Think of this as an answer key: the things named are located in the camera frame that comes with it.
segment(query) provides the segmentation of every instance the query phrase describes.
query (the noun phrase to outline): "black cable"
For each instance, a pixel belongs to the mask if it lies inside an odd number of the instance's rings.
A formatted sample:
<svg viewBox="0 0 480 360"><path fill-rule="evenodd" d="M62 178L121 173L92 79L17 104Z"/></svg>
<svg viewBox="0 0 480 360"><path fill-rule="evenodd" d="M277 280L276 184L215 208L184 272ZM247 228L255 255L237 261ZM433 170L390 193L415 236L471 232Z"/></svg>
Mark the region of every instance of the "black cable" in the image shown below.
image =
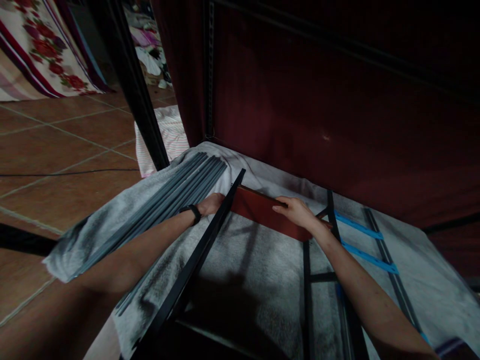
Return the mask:
<svg viewBox="0 0 480 360"><path fill-rule="evenodd" d="M97 173L101 171L140 171L139 169L98 169L78 172L63 172L59 174L0 174L0 178L6 177L49 177L49 176L64 176L64 175L78 175L87 173Z"/></svg>

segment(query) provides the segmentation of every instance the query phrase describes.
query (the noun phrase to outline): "forearm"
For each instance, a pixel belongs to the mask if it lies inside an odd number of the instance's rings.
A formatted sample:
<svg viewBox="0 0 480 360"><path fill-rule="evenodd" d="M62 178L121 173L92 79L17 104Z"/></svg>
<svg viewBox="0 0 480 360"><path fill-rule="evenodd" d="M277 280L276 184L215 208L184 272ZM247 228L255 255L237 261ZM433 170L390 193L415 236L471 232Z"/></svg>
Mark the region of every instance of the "forearm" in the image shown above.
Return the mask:
<svg viewBox="0 0 480 360"><path fill-rule="evenodd" d="M194 220L192 211L165 220L108 255L76 280L92 291L123 296Z"/></svg>
<svg viewBox="0 0 480 360"><path fill-rule="evenodd" d="M381 344L377 346L379 354L385 348L433 354L398 306L325 226L317 222L308 230L330 261L372 341Z"/></svg>
<svg viewBox="0 0 480 360"><path fill-rule="evenodd" d="M7 324L0 358L82 359L115 304L194 222L182 212L111 253L85 274L55 282L29 314Z"/></svg>

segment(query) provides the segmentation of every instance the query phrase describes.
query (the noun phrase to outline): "floral curtain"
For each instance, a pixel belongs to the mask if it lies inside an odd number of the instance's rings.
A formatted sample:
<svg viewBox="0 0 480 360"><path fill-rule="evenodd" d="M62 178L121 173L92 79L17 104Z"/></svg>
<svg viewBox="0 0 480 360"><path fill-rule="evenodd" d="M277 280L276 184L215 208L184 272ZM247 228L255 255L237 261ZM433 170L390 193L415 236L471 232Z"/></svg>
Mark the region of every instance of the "floral curtain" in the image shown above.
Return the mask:
<svg viewBox="0 0 480 360"><path fill-rule="evenodd" d="M0 49L0 101L110 91L60 0L0 0Z"/></svg>

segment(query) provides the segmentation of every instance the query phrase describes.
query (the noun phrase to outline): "hand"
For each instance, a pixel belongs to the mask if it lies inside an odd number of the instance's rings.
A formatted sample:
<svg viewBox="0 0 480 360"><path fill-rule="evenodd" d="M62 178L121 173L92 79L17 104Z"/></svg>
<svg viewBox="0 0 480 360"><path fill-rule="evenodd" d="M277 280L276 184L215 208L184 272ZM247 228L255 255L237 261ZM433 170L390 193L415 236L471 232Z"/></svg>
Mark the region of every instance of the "hand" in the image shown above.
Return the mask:
<svg viewBox="0 0 480 360"><path fill-rule="evenodd" d="M277 213L285 215L286 218L292 223L297 224L298 226L301 226L307 230L310 230L312 226L319 223L314 213L299 198L279 196L276 199L287 204L288 207L275 205L272 207L272 209Z"/></svg>
<svg viewBox="0 0 480 360"><path fill-rule="evenodd" d="M224 201L225 196L219 192L214 192L205 200L197 204L196 208L200 212L202 217L205 217L210 214L215 214L219 209L220 205Z"/></svg>

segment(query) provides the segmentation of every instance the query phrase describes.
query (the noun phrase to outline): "tiled floor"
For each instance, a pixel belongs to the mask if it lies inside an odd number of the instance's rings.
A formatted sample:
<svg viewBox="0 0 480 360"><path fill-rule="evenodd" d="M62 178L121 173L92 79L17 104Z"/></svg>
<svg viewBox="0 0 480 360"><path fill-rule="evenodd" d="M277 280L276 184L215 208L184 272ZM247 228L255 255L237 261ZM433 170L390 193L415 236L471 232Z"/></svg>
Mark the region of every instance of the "tiled floor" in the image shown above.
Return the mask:
<svg viewBox="0 0 480 360"><path fill-rule="evenodd" d="M149 87L154 108L176 104ZM0 103L0 173L53 174L138 169L134 119L121 90ZM0 223L57 239L141 179L137 171L0 177ZM35 255L0 249L0 327L41 301L52 277Z"/></svg>

